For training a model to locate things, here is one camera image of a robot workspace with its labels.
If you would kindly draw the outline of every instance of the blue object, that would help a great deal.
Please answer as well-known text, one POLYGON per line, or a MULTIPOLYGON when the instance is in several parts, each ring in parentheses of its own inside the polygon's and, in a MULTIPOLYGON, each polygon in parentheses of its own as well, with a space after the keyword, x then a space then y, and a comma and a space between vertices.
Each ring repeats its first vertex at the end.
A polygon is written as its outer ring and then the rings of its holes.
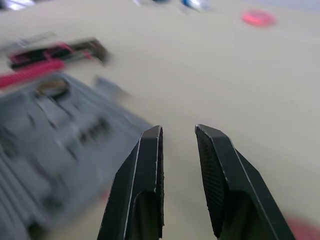
POLYGON ((181 0, 182 3, 188 8, 197 10, 197 11, 205 11, 210 9, 210 4, 208 0, 181 0))

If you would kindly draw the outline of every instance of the metal object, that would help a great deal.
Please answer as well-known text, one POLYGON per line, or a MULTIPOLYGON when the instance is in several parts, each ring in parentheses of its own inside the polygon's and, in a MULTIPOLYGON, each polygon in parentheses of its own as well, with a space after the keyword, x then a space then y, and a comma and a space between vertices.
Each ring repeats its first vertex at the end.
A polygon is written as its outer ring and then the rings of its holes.
POLYGON ((116 173, 98 240, 158 240, 164 226, 163 130, 142 133, 116 173))
POLYGON ((49 47, 30 49, 9 57, 9 64, 13 70, 25 68, 40 62, 52 60, 67 61, 78 55, 92 56, 104 63, 107 59, 107 50, 95 38, 77 41, 76 43, 59 43, 49 47))
POLYGON ((15 51, 19 51, 21 49, 26 48, 28 45, 51 38, 56 34, 49 31, 45 33, 41 33, 29 38, 22 38, 18 41, 7 42, 5 44, 0 45, 0 55, 6 55, 15 51))
POLYGON ((188 8, 194 9, 199 12, 211 9, 209 0, 181 0, 182 3, 188 8))
POLYGON ((294 240, 260 173, 230 138, 201 124, 195 134, 214 235, 221 240, 294 240))

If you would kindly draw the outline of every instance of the tool case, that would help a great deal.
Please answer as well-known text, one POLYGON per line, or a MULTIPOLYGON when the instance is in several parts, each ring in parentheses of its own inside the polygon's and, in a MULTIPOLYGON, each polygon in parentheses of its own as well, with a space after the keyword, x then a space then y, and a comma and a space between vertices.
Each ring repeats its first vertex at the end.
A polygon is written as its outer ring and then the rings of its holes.
POLYGON ((119 106, 119 88, 53 73, 0 96, 0 239, 70 222, 111 185, 151 126, 119 106))

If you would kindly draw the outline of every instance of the gray object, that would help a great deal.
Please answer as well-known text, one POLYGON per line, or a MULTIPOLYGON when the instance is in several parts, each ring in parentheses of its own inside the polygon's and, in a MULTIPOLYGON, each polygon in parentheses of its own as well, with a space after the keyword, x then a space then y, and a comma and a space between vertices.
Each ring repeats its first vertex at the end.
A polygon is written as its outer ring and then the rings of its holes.
POLYGON ((15 51, 20 51, 21 49, 25 49, 31 44, 51 38, 55 35, 56 35, 55 33, 49 31, 49 32, 41 33, 29 38, 20 39, 18 41, 6 42, 0 45, 0 56, 9 54, 15 51))
POLYGON ((151 127, 114 101, 117 85, 99 77, 97 89, 54 73, 0 96, 1 240, 28 239, 34 224, 70 222, 105 193, 151 127), (67 82, 65 94, 35 94, 57 79, 67 82))

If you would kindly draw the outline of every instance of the table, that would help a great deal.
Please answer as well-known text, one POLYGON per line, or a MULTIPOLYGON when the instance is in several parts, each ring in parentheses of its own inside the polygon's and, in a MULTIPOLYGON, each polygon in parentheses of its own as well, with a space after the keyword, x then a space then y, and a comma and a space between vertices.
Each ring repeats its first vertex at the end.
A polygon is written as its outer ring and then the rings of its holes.
MULTIPOLYGON (((121 102, 164 132, 163 238, 212 239, 195 124, 226 133, 263 176, 284 214, 320 224, 320 16, 272 6, 214 1, 185 14, 179 1, 54 0, 0 14, 1 42, 45 31, 61 40, 95 36, 112 53, 66 72, 91 84, 107 77, 130 94, 121 102), (259 8, 278 23, 240 20, 259 8)), ((0 70, 9 70, 2 59, 0 70)), ((96 239, 105 204, 86 210, 55 239, 96 239)))

